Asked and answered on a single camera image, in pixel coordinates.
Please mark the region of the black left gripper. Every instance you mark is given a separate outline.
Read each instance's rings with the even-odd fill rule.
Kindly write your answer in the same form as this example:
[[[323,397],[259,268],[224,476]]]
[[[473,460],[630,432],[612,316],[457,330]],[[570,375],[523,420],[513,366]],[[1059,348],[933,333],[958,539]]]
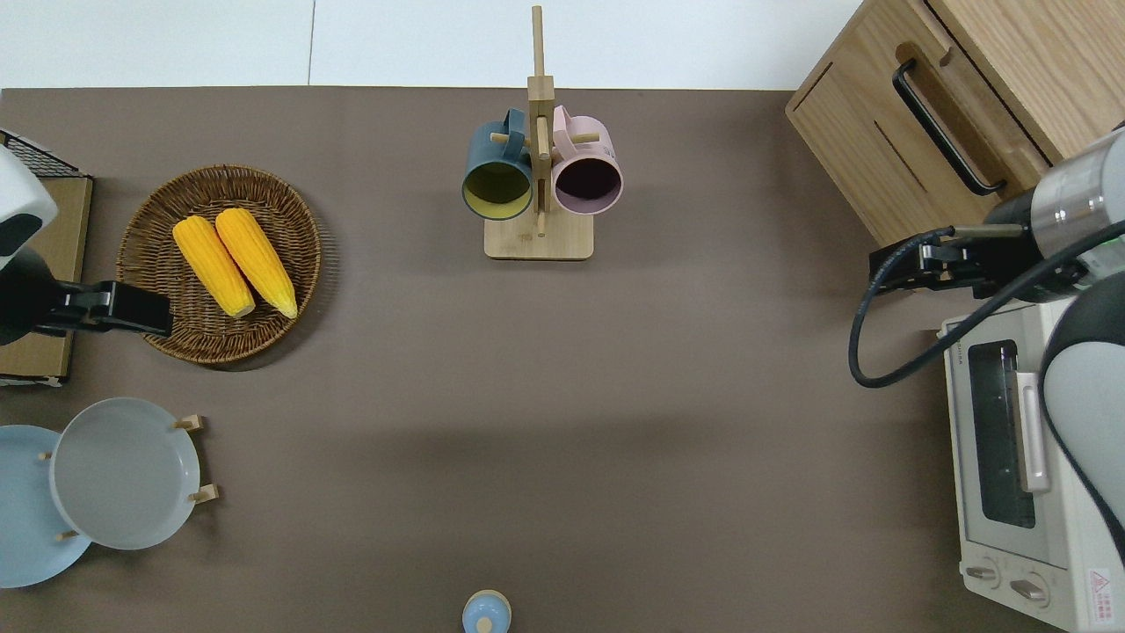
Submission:
[[[55,299],[37,322],[40,335],[61,337],[72,331],[129,331],[158,338],[172,335],[171,301],[162,293],[117,280],[97,284],[58,281],[57,286]]]

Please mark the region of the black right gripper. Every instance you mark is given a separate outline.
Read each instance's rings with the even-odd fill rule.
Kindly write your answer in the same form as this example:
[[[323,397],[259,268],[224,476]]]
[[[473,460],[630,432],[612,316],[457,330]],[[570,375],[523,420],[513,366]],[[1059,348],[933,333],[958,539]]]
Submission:
[[[885,268],[878,295],[893,291],[953,291],[969,288],[973,296],[989,296],[990,283],[971,239],[911,237],[868,253],[868,279]]]

